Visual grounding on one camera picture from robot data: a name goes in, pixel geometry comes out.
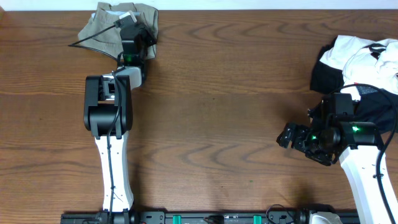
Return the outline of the khaki green shorts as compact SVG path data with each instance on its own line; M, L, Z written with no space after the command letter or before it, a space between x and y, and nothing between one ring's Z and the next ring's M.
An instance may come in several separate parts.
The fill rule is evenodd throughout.
M115 28L113 25L121 15L129 11L134 13L138 22L147 25L154 36L158 36L159 11L156 8L133 2L117 5L99 2L95 13L91 15L86 26L78 33L78 40L81 41L81 45L117 57L123 48L120 28Z

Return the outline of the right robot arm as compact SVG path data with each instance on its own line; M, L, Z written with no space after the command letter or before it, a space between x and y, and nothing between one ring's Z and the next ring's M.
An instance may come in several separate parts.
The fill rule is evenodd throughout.
M324 166L340 163L360 223L397 223L397 198L386 167L387 144L378 127L358 121L351 95L346 93L324 96L308 115L311 125L287 123L278 145Z

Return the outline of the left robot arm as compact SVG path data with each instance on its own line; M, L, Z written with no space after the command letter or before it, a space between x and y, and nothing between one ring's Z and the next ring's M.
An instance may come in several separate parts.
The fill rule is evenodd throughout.
M117 68L107 75L88 76L85 80L83 121L98 148L104 183L102 222L117 219L128 222L134 196L129 184L127 140L133 123L133 89L147 78L148 47L156 39L147 25L115 23L120 30L123 50Z

